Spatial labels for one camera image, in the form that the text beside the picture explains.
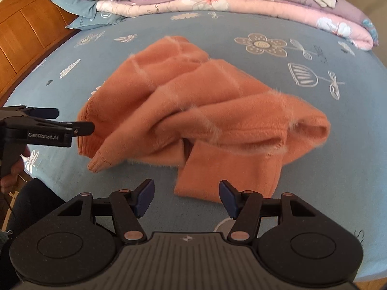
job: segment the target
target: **wooden headboard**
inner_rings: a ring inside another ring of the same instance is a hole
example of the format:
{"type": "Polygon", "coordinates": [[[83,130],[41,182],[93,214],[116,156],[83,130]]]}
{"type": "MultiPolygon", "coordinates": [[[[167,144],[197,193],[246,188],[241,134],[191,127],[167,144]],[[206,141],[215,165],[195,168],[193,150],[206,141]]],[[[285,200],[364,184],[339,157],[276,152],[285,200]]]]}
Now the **wooden headboard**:
{"type": "Polygon", "coordinates": [[[0,2],[0,105],[51,52],[78,30],[66,29],[77,15],[49,0],[0,2]]]}

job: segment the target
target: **human hand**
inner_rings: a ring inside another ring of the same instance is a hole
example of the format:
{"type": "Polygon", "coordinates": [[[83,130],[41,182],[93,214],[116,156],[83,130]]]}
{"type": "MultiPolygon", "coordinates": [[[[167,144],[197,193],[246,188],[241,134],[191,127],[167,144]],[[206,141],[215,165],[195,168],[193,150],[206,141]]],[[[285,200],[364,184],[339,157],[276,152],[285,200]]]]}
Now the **human hand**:
{"type": "MultiPolygon", "coordinates": [[[[24,150],[23,156],[29,157],[31,155],[30,150],[28,147],[24,150]]],[[[17,175],[19,173],[22,173],[24,170],[24,162],[23,159],[20,157],[17,163],[15,163],[11,167],[11,174],[6,175],[4,178],[0,180],[0,186],[1,186],[1,192],[3,194],[8,194],[14,185],[17,184],[17,175]]]]}

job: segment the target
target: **bed sheet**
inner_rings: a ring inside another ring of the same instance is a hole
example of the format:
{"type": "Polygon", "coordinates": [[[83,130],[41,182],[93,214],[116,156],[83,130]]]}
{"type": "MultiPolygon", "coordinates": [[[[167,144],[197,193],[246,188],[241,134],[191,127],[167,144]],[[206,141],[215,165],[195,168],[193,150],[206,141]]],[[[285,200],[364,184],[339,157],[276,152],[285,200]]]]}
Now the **bed sheet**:
{"type": "MultiPolygon", "coordinates": [[[[165,35],[181,35],[263,83],[305,99],[332,125],[323,147],[285,166],[274,197],[293,192],[353,233],[364,249],[357,280],[387,276],[387,70],[372,52],[300,23],[223,12],[164,13],[79,32],[16,88],[7,105],[55,107],[74,121],[85,101],[131,54],[165,35]]],[[[152,231],[212,231],[227,218],[220,204],[173,194],[176,169],[124,162],[93,174],[71,148],[31,145],[26,169],[63,199],[106,197],[153,178],[144,218],[152,231]]],[[[107,219],[99,222],[109,226],[107,219]]],[[[262,223],[264,232],[271,221],[262,223]]]]}

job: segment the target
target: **copper screw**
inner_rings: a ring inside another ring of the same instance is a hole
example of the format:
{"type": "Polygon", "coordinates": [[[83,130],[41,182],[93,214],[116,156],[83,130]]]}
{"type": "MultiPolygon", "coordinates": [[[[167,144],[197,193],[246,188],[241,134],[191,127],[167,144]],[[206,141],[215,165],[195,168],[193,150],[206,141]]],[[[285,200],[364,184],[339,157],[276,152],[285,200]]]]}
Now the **copper screw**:
{"type": "Polygon", "coordinates": [[[142,234],[142,232],[140,231],[132,230],[132,231],[125,232],[123,236],[125,239],[129,241],[136,241],[136,240],[142,239],[144,234],[142,234]]]}
{"type": "Polygon", "coordinates": [[[250,234],[245,231],[234,231],[231,233],[230,237],[234,241],[246,241],[250,237],[250,234]]]}

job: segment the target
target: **black pants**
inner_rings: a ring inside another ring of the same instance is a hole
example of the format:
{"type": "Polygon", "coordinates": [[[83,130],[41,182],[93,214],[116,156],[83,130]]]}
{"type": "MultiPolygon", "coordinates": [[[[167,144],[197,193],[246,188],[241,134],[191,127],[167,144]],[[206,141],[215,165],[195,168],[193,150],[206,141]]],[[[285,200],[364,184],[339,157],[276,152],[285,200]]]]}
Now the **black pants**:
{"type": "Polygon", "coordinates": [[[0,289],[8,290],[19,282],[9,258],[12,239],[32,226],[35,222],[61,206],[65,201],[58,197],[39,179],[32,179],[20,191],[12,208],[7,231],[12,238],[5,243],[0,253],[0,289]]]}

